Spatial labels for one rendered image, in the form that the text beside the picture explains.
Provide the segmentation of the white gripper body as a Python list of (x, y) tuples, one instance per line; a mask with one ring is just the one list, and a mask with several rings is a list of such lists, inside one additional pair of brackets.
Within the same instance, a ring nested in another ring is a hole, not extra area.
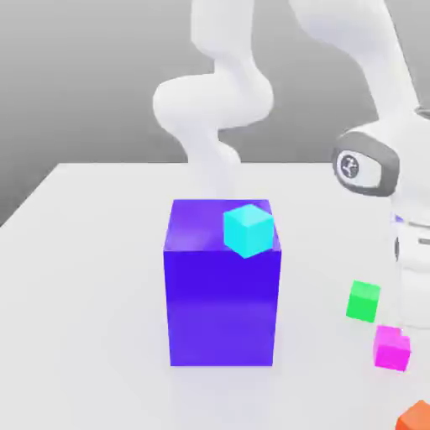
[(430, 238), (397, 235), (401, 282), (401, 318), (410, 328), (430, 328)]

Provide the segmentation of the small green cube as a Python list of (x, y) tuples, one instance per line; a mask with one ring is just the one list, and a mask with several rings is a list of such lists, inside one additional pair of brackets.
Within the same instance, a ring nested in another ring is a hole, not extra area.
[(354, 280), (349, 293), (346, 316), (373, 323), (380, 300), (380, 287)]

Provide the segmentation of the small magenta cube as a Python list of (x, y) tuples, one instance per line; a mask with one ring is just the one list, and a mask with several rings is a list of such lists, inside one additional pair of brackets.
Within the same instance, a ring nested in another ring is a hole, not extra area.
[(373, 343), (376, 367), (404, 372), (411, 355), (410, 338), (400, 328), (379, 325)]

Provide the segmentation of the small orange cube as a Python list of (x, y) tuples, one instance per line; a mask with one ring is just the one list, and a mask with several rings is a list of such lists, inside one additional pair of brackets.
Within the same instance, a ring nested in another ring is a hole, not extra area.
[(430, 404), (420, 400), (409, 407), (397, 418), (395, 430), (430, 430)]

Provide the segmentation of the small cyan cube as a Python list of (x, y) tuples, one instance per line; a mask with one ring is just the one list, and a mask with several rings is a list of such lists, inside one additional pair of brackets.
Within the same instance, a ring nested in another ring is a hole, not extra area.
[(223, 242), (244, 259), (271, 249), (274, 235), (273, 216), (254, 204), (223, 214)]

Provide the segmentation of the large blue box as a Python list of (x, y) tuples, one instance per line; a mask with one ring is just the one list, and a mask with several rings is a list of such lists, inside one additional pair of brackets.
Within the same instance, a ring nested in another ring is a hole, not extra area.
[(164, 272), (173, 366), (270, 366), (281, 275), (281, 244), (248, 259), (223, 242), (223, 214), (266, 200), (175, 199)]

